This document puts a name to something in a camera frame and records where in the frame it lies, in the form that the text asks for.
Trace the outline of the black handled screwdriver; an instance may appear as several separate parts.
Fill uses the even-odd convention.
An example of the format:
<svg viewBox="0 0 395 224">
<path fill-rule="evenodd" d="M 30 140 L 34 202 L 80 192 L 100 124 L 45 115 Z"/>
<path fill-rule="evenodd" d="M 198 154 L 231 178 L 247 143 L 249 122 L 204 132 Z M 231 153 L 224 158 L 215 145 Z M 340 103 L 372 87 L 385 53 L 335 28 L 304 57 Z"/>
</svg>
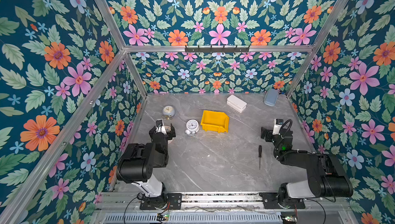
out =
<svg viewBox="0 0 395 224">
<path fill-rule="evenodd" d="M 258 147 L 258 158 L 259 158 L 259 170 L 261 170 L 262 145 L 259 145 Z"/>
</svg>

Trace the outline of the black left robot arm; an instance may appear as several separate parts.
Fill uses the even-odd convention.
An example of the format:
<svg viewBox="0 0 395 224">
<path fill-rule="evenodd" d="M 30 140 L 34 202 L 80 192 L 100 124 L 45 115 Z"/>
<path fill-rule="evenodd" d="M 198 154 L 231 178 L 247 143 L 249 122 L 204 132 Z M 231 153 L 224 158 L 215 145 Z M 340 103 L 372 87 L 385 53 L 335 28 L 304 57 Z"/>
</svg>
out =
<svg viewBox="0 0 395 224">
<path fill-rule="evenodd" d="M 146 144 L 132 143 L 126 147 L 118 162 L 116 178 L 140 190 L 141 209 L 145 204 L 156 209 L 167 208 L 166 187 L 154 176 L 153 169 L 167 166 L 168 143 L 177 135 L 172 124 L 166 126 L 158 120 L 150 129 L 149 136 L 151 141 Z"/>
</svg>

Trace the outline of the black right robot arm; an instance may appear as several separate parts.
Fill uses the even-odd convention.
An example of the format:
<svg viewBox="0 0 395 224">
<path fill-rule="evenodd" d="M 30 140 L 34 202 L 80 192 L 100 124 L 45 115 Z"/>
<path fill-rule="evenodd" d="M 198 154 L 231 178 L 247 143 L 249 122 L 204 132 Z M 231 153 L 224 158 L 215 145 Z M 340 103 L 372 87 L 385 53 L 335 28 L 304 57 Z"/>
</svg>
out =
<svg viewBox="0 0 395 224">
<path fill-rule="evenodd" d="M 293 132 L 281 128 L 277 134 L 261 128 L 261 138 L 274 145 L 273 156 L 282 165 L 303 168 L 307 178 L 282 183 L 277 194 L 261 193 L 265 207 L 304 208 L 304 199 L 351 197 L 353 186 L 339 160 L 333 155 L 292 149 Z"/>
</svg>

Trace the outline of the yellow plastic bin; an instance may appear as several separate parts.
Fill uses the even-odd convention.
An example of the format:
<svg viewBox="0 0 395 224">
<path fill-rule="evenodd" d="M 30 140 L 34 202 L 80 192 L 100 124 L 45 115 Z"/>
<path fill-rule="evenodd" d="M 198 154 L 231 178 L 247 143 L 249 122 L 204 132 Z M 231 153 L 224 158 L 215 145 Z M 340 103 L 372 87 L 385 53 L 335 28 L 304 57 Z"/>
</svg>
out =
<svg viewBox="0 0 395 224">
<path fill-rule="evenodd" d="M 204 131 L 228 132 L 229 116 L 224 112 L 204 110 L 201 126 Z"/>
</svg>

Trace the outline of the grey-blue round clock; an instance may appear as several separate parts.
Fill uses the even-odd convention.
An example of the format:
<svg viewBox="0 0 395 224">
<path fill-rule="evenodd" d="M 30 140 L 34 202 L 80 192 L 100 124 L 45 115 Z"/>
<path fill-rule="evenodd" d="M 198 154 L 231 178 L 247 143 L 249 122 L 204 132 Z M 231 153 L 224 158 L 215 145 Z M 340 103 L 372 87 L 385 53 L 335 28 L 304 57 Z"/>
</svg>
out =
<svg viewBox="0 0 395 224">
<path fill-rule="evenodd" d="M 162 110 L 163 118 L 171 120 L 175 116 L 175 108 L 171 105 L 166 105 Z"/>
</svg>

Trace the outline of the white alarm clock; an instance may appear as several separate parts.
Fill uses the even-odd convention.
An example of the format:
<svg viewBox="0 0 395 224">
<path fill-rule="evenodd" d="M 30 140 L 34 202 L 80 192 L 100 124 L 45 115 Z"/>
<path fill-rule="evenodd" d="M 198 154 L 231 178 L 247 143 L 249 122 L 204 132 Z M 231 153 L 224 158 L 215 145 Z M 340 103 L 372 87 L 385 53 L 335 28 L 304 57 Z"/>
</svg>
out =
<svg viewBox="0 0 395 224">
<path fill-rule="evenodd" d="M 200 130 L 200 124 L 197 120 L 189 120 L 186 123 L 186 130 L 185 130 L 186 135 L 190 137 L 194 137 L 199 130 Z"/>
</svg>

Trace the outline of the grey-blue pouch case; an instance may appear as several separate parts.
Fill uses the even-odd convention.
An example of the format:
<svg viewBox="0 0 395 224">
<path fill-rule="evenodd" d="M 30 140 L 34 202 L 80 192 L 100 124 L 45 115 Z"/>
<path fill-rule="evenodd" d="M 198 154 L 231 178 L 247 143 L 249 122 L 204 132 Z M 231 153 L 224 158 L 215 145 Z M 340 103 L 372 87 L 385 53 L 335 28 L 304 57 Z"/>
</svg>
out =
<svg viewBox="0 0 395 224">
<path fill-rule="evenodd" d="M 279 91 L 277 89 L 269 89 L 264 97 L 264 104 L 270 107 L 276 105 L 279 96 Z"/>
</svg>

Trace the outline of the white rectangular box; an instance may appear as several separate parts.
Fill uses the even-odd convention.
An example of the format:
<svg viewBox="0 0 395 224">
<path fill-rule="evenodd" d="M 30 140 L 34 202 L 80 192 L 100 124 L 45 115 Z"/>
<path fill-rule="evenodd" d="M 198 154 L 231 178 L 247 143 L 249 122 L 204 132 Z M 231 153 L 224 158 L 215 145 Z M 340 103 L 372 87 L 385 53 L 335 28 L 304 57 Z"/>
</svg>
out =
<svg viewBox="0 0 395 224">
<path fill-rule="evenodd" d="M 239 113 L 242 113 L 247 107 L 247 103 L 236 97 L 235 95 L 230 95 L 227 98 L 227 105 L 238 111 Z"/>
</svg>

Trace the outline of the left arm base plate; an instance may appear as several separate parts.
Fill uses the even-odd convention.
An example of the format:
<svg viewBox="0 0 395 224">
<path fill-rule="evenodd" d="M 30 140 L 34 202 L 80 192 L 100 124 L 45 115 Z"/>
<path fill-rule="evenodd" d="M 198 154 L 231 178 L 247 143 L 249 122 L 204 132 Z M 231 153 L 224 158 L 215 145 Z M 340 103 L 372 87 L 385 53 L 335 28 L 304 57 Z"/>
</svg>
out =
<svg viewBox="0 0 395 224">
<path fill-rule="evenodd" d="M 166 193 L 158 197 L 144 197 L 140 210 L 180 210 L 183 195 L 181 193 Z"/>
</svg>

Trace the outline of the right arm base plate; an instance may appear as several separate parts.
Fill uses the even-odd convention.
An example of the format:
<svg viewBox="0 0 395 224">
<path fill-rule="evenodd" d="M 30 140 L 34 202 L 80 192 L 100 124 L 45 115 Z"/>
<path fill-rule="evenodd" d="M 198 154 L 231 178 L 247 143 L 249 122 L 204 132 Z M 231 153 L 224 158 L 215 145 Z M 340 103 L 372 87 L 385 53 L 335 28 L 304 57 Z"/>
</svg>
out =
<svg viewBox="0 0 395 224">
<path fill-rule="evenodd" d="M 265 209 L 305 209 L 303 199 L 289 198 L 279 193 L 259 193 Z"/>
</svg>

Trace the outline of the aluminium front rail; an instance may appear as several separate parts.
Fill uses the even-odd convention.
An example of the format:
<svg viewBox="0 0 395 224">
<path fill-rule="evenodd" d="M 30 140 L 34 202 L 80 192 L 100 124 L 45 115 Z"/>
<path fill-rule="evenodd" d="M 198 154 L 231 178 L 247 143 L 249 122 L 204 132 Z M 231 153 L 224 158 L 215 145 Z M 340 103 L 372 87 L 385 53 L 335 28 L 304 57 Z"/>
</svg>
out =
<svg viewBox="0 0 395 224">
<path fill-rule="evenodd" d="M 344 198 L 336 198 L 336 202 L 313 198 L 292 200 L 280 205 L 274 192 L 182 192 L 170 193 L 167 200 L 159 203 L 152 198 L 138 197 L 136 192 L 103 193 L 102 200 L 96 204 L 95 213 L 168 211 L 201 211 L 216 212 L 319 212 L 326 213 L 350 211 L 351 206 Z"/>
</svg>

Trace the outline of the black hook rail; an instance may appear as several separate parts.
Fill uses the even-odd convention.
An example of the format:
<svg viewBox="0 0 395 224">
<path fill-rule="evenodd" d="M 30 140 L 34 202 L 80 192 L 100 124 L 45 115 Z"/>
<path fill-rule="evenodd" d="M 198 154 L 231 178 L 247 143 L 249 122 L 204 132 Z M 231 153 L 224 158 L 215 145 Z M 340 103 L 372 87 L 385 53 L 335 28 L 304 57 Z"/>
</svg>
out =
<svg viewBox="0 0 395 224">
<path fill-rule="evenodd" d="M 250 46 L 185 46 L 185 52 L 191 53 L 246 53 Z"/>
</svg>

